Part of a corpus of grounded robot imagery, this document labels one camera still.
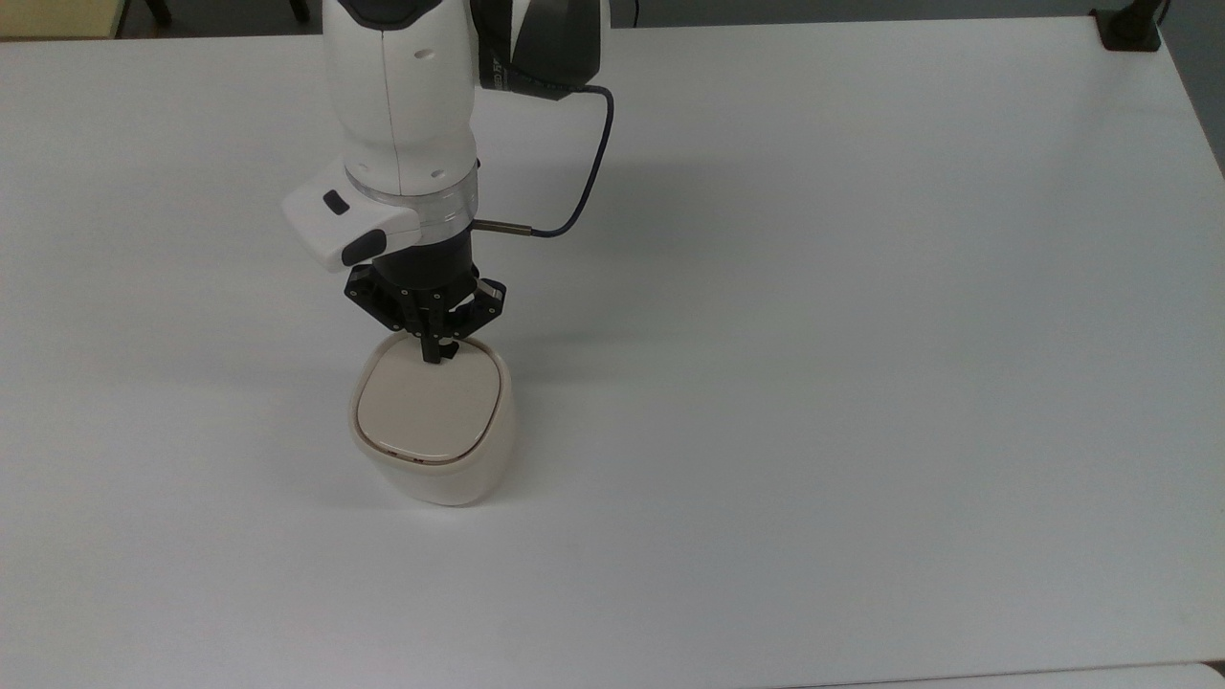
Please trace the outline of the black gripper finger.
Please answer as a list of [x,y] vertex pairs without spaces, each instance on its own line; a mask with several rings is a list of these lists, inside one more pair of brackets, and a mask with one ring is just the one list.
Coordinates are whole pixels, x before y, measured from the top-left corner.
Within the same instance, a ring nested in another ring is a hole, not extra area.
[[435,327],[441,297],[397,286],[375,266],[353,267],[345,280],[345,295],[385,329],[415,340],[429,365],[441,365],[441,336]]
[[506,286],[499,280],[478,278],[477,288],[466,302],[446,311],[440,326],[440,356],[452,359],[459,351],[459,342],[497,319],[503,310]]

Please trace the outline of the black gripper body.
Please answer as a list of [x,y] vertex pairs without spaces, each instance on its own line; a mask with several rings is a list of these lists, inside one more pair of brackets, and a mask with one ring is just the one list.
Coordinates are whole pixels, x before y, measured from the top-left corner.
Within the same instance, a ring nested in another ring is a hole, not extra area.
[[462,230],[443,242],[386,253],[375,257],[371,266],[397,286],[441,297],[436,331],[440,331],[446,311],[468,300],[477,289],[478,268],[473,260],[470,230]]

